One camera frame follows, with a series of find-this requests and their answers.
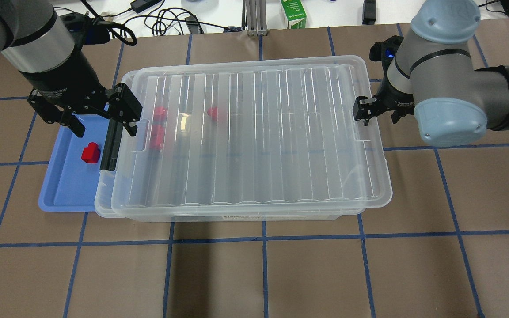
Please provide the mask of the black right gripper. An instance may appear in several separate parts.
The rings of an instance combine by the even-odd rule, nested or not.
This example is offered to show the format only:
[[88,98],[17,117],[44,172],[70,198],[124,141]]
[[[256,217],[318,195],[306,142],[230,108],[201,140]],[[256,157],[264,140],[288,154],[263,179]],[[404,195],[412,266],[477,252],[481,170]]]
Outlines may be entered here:
[[391,36],[376,42],[369,50],[369,59],[382,64],[384,78],[373,97],[359,96],[353,105],[353,118],[368,126],[371,119],[386,111],[392,111],[391,120],[396,124],[402,117],[413,114],[414,100],[408,71],[402,70],[396,53],[402,44],[402,36]]

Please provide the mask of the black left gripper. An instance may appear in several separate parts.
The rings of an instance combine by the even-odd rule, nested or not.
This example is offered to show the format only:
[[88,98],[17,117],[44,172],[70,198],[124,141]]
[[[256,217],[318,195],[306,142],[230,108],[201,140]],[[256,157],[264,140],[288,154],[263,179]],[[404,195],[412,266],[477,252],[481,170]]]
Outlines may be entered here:
[[27,101],[45,123],[59,123],[81,138],[85,127],[73,113],[98,114],[121,123],[131,137],[136,136],[143,106],[127,84],[106,89],[91,66],[29,72],[27,80],[33,86]]

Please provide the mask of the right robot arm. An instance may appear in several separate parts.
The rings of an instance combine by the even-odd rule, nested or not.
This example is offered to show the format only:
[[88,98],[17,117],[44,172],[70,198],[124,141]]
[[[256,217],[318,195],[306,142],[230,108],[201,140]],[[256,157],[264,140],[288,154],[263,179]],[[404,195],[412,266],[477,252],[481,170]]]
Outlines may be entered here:
[[424,2],[406,36],[370,48],[384,77],[374,96],[355,99],[354,119],[368,125],[388,111],[392,123],[412,115],[421,139],[441,148],[509,130],[509,66],[473,67],[468,41],[480,22],[472,0]]

